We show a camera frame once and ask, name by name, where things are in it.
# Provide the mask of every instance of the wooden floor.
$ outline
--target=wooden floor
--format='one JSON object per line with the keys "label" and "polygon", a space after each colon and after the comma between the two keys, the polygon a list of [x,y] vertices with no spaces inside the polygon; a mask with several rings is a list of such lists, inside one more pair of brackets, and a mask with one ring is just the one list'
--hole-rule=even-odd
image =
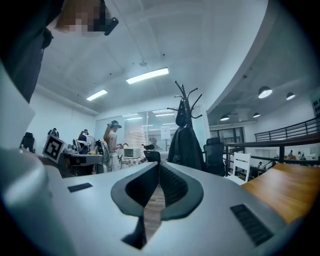
{"label": "wooden floor", "polygon": [[166,207],[165,195],[161,187],[155,189],[148,204],[144,208],[144,227],[146,240],[149,241],[160,227],[160,212]]}
{"label": "wooden floor", "polygon": [[310,211],[320,191],[320,168],[278,163],[241,187],[290,223]]}

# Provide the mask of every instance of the coat rack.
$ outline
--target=coat rack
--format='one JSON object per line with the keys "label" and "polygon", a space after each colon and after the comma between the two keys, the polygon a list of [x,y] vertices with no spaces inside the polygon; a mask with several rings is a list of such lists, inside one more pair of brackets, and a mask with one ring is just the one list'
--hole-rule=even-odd
{"label": "coat rack", "polygon": [[176,86],[178,86],[179,90],[181,91],[182,93],[182,96],[181,95],[177,95],[177,96],[174,96],[175,98],[178,98],[180,97],[181,98],[181,101],[183,102],[183,108],[184,109],[176,109],[176,108],[167,108],[168,110],[174,110],[174,111],[178,111],[178,115],[181,115],[183,118],[185,118],[185,123],[186,123],[186,127],[191,127],[193,128],[192,126],[192,119],[197,119],[197,118],[200,118],[202,117],[203,115],[199,115],[197,117],[194,117],[192,115],[192,111],[194,110],[194,107],[196,105],[196,103],[198,102],[198,100],[201,98],[202,94],[199,95],[199,97],[196,99],[195,103],[192,105],[192,107],[190,108],[190,104],[189,104],[189,96],[191,93],[195,92],[196,90],[198,90],[198,88],[195,88],[193,89],[192,91],[190,91],[188,93],[188,95],[186,94],[186,91],[185,91],[185,87],[183,84],[179,85],[177,81],[174,81],[174,83],[176,84]]}

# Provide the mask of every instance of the wooden table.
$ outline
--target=wooden table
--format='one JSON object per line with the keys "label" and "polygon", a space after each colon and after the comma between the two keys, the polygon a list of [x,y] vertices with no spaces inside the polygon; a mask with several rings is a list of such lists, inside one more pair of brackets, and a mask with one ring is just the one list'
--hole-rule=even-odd
{"label": "wooden table", "polygon": [[320,168],[278,163],[241,187],[290,223],[311,209],[320,190]]}

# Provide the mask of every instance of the cap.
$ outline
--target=cap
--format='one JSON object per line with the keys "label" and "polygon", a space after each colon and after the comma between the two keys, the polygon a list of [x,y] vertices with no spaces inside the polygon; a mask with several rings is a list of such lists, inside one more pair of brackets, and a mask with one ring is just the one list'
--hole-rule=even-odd
{"label": "cap", "polygon": [[118,123],[118,121],[116,120],[113,120],[112,122],[110,122],[110,126],[113,127],[113,126],[118,126],[118,128],[122,128],[122,126]]}

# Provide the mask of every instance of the microwave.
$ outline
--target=microwave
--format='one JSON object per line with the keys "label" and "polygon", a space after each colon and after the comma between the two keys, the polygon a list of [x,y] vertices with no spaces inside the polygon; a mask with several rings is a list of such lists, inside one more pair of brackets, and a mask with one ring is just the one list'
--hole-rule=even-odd
{"label": "microwave", "polygon": [[140,147],[127,147],[123,149],[124,158],[139,158],[141,157],[141,148]]}

